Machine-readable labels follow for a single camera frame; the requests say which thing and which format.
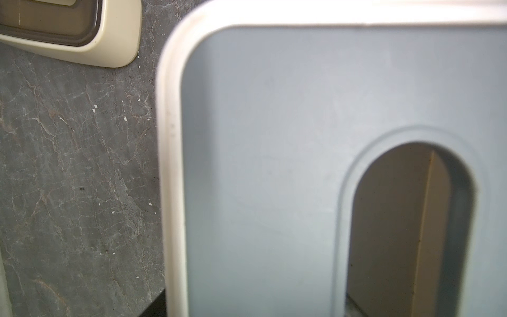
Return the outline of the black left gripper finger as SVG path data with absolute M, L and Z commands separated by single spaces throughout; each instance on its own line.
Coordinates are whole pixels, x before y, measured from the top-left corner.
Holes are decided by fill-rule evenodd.
M 166 290 L 140 314 L 139 317 L 166 317 Z

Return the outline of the grey lid tissue box back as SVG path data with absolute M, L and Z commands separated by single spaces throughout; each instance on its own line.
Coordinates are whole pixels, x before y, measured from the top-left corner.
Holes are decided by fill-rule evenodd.
M 437 316 L 506 315 L 506 2 L 208 1 L 156 80 L 169 316 L 342 316 L 353 202 L 450 172 Z

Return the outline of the brown lid tissue box back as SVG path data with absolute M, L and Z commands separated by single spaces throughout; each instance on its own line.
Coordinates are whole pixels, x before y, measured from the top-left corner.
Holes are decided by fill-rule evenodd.
M 137 56 L 140 0 L 2 1 L 1 42 L 34 54 L 119 68 Z

